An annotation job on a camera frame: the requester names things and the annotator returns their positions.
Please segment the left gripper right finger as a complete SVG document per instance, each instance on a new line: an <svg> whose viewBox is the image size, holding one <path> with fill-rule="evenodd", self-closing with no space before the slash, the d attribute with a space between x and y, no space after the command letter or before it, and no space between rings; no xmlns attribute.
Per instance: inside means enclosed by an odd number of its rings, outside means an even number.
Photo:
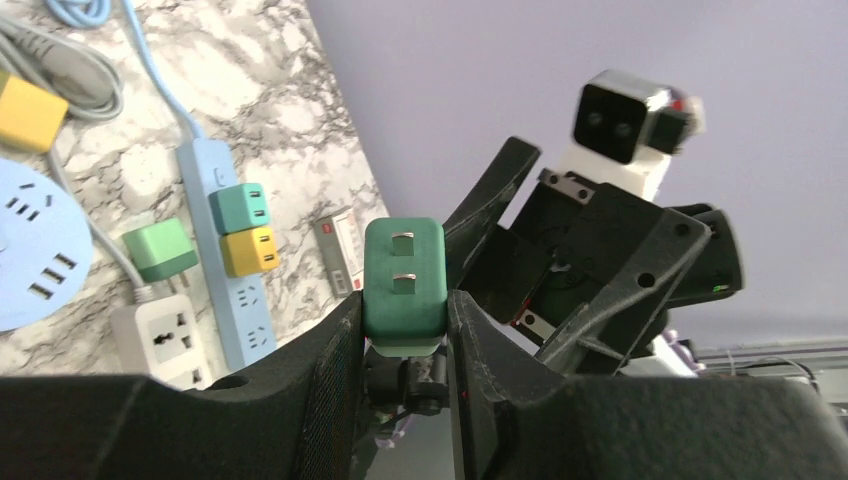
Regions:
<svg viewBox="0 0 848 480"><path fill-rule="evenodd" d="M452 291L459 479L843 479L847 434L810 388L773 379L563 377Z"/></svg>

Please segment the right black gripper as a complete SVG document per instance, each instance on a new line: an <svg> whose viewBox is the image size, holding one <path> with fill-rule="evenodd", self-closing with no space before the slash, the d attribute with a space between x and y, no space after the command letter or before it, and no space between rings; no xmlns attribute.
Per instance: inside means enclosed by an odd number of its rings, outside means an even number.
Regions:
<svg viewBox="0 0 848 480"><path fill-rule="evenodd" d="M730 222L707 204L664 208L610 184L543 178L512 226L495 228L540 156L508 138L443 227L447 286L529 330L551 370L614 374L669 310L742 289Z"/></svg>

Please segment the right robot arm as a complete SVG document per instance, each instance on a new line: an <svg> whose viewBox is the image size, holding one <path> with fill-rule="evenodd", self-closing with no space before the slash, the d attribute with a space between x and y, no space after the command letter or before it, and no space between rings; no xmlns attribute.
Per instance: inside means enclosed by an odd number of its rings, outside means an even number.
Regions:
<svg viewBox="0 0 848 480"><path fill-rule="evenodd" d="M694 377L672 309L729 298L744 277L726 213L661 207L544 170L510 227L501 215L540 155L508 138L445 224L448 282L565 373Z"/></svg>

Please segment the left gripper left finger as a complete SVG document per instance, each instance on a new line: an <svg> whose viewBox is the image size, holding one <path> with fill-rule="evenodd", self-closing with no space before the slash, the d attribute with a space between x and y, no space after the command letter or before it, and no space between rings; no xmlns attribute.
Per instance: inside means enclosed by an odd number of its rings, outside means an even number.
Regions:
<svg viewBox="0 0 848 480"><path fill-rule="evenodd" d="M1 381L5 479L345 479L361 395L362 297L204 390L151 378Z"/></svg>

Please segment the teal plug adapter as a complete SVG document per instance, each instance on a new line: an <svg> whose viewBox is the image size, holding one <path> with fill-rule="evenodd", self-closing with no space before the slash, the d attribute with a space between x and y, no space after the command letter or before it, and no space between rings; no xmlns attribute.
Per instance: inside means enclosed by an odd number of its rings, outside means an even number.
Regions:
<svg viewBox="0 0 848 480"><path fill-rule="evenodd" d="M267 226L270 222L265 192L259 183L229 186L210 193L208 200L221 236Z"/></svg>

